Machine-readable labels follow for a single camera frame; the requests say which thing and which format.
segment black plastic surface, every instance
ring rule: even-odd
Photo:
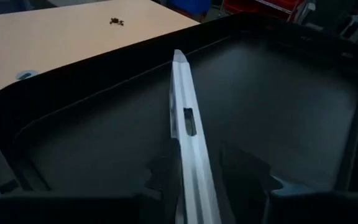
[[[37,197],[0,198],[0,223],[139,223],[142,198]]]
[[[191,65],[225,223],[233,217],[219,165],[223,142],[286,180],[315,190],[358,190],[358,46],[248,14],[0,91],[0,150],[24,188],[119,197],[140,192],[151,175],[147,163],[170,138],[174,49]]]
[[[270,194],[266,223],[358,223],[358,193]]]

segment black tray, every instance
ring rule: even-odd
[[[227,148],[315,191],[358,191],[358,45],[245,13],[0,90],[0,150],[23,188],[143,191],[147,164],[170,149],[174,49],[192,69],[224,220],[232,220],[219,164]]]

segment table top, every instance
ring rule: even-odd
[[[124,26],[110,24],[112,17]],[[149,0],[112,0],[0,15],[0,89],[39,73],[198,23]]]

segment small brown object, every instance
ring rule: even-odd
[[[113,24],[113,23],[118,24],[118,25],[122,25],[122,26],[124,25],[124,21],[119,20],[117,18],[111,18],[110,24]]]

